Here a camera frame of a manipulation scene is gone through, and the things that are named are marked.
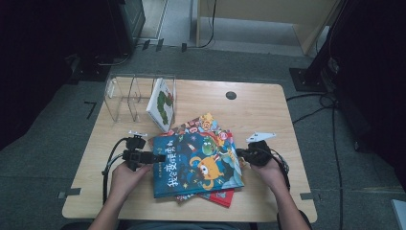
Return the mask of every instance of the wooden table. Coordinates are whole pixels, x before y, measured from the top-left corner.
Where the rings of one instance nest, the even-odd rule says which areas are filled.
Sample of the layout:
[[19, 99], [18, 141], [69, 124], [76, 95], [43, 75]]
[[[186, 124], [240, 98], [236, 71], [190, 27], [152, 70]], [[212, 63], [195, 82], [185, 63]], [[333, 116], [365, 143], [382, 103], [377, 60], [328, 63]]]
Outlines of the wooden table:
[[[150, 92], [150, 81], [140, 89]], [[229, 100], [226, 93], [233, 91], [237, 98]], [[275, 138], [267, 139], [271, 149], [279, 152], [287, 161], [290, 172], [290, 193], [299, 209], [314, 222], [317, 214], [313, 199], [309, 196], [304, 163], [299, 151], [295, 132], [289, 115], [282, 87], [276, 84], [241, 83], [223, 81], [177, 80], [175, 123], [179, 126], [206, 112], [211, 112], [220, 126], [229, 128], [234, 135], [236, 147], [247, 148], [246, 138], [255, 131], [275, 132]], [[143, 113], [141, 122], [113, 122], [105, 104], [90, 136], [81, 159], [72, 188], [81, 188], [80, 195], [70, 195], [62, 214], [68, 219], [93, 219], [102, 207], [102, 173], [113, 146], [123, 137], [131, 136], [130, 129], [146, 132], [149, 137], [159, 133], [158, 127]], [[124, 144], [116, 150], [123, 152]], [[120, 219], [171, 219], [203, 221], [276, 221], [276, 200], [268, 187], [249, 168], [242, 170], [245, 187], [234, 195], [230, 208], [223, 208], [203, 198], [194, 197], [179, 204], [173, 197], [154, 199], [152, 172], [146, 175], [129, 196]]]
[[[293, 24], [305, 55], [340, 11], [340, 0], [218, 0], [215, 18]], [[200, 18], [213, 17], [214, 0], [197, 1], [196, 46], [200, 46]]]

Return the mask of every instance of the book cover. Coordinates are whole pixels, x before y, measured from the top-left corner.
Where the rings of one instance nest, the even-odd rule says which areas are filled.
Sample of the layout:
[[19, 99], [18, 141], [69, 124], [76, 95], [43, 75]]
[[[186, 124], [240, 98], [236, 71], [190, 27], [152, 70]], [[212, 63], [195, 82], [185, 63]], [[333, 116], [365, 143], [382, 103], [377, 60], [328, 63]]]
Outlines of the book cover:
[[234, 189], [226, 189], [197, 195], [229, 208], [231, 205], [231, 201], [233, 200]]
[[207, 199], [211, 202], [224, 206], [226, 208], [230, 208], [231, 202], [233, 200], [233, 195], [234, 195], [234, 189], [225, 189], [225, 190], [213, 191], [213, 192], [209, 192], [209, 193], [196, 194], [196, 195], [195, 194], [177, 195], [176, 200], [179, 202], [183, 202], [192, 197], [199, 196], [199, 197]]
[[173, 116], [173, 95], [162, 78], [155, 82], [147, 105], [147, 113], [163, 132], [168, 132]]
[[167, 156], [153, 166], [156, 198], [244, 186], [229, 130], [156, 136], [153, 152]]
[[[159, 136], [171, 136], [185, 133], [205, 132], [205, 131], [219, 131], [221, 130], [217, 120], [210, 112], [196, 117], [180, 126], [171, 128], [167, 132], [159, 134]], [[147, 140], [149, 146], [153, 149], [153, 137]]]

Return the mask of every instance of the human hand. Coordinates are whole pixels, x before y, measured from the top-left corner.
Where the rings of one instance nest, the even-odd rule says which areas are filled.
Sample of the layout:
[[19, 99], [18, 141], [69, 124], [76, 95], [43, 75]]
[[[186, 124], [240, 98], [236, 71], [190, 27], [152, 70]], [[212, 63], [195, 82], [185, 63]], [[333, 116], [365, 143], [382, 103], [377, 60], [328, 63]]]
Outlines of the human hand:
[[127, 166], [126, 162], [118, 165], [112, 174], [108, 199], [113, 198], [116, 201], [124, 202], [151, 168], [152, 165], [144, 165], [134, 172]]
[[276, 159], [271, 159], [263, 167], [251, 165], [251, 169], [260, 175], [263, 182], [272, 190], [272, 192], [275, 193], [276, 191], [280, 190], [288, 190], [281, 172], [281, 168], [276, 162]]

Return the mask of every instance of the white object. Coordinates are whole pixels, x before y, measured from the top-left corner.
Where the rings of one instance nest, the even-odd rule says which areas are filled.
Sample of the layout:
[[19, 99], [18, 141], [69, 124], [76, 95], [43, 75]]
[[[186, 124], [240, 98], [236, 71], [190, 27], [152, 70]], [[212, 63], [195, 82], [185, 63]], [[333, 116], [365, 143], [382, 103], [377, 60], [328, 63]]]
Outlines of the white object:
[[148, 136], [147, 133], [141, 133], [141, 132], [133, 131], [133, 130], [130, 130], [128, 133], [132, 134], [132, 135], [137, 135], [137, 136]]
[[254, 132], [254, 134], [252, 134], [248, 139], [247, 142], [251, 143], [251, 142], [258, 142], [258, 141], [262, 141], [271, 137], [276, 137], [277, 134], [275, 134], [274, 132]]

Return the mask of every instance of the cartoon character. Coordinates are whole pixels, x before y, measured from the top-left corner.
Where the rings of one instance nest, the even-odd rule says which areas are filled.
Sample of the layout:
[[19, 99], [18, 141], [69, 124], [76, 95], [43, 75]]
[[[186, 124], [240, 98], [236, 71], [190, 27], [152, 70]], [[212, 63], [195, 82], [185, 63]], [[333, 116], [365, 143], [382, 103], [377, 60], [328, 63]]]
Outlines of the cartoon character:
[[224, 173], [220, 171], [220, 168], [215, 163], [218, 158], [218, 155], [208, 156], [204, 159], [195, 156], [189, 162], [191, 166], [194, 166], [194, 162], [197, 161], [197, 168], [200, 169], [204, 179], [210, 181], [209, 185], [203, 184], [203, 189], [205, 190], [209, 191], [212, 189], [214, 186], [214, 180], [219, 178], [221, 175], [224, 175]]
[[203, 116], [200, 116], [200, 124], [201, 127], [203, 128], [203, 131], [208, 131], [212, 128], [212, 123], [214, 121], [214, 118], [212, 114], [207, 113]]
[[205, 155], [213, 155], [217, 152], [217, 145], [210, 136], [205, 136], [203, 139], [202, 151]]

